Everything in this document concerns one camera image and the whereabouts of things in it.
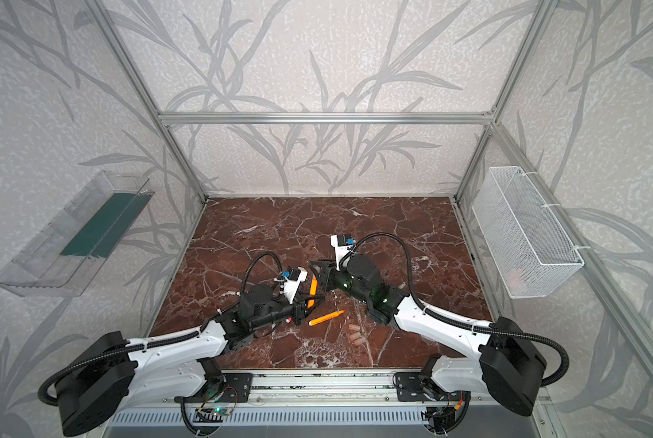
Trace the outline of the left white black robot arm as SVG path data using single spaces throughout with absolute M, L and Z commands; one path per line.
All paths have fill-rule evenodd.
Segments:
M 107 333 L 48 377 L 38 388 L 38 399 L 58 407 L 62 433 L 72 437 L 127 408 L 195 397 L 223 381 L 215 358 L 250 344 L 267 326 L 285 320 L 301 324 L 324 299 L 301 289 L 288 299 L 257 284 L 195 328 L 136 339 Z

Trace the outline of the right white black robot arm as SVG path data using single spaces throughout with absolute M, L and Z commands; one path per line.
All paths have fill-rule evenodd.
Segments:
M 514 321 L 473 320 L 418 305 L 409 292 L 384 283 L 379 270 L 361 255 L 354 273 L 327 260 L 313 261 L 310 267 L 324 291 L 339 289 L 363 302 L 365 314 L 374 322 L 458 352 L 453 359 L 433 356 L 420 371 L 421 386 L 430 399 L 452 392 L 487 393 L 515 414 L 532 414 L 547 362 Z

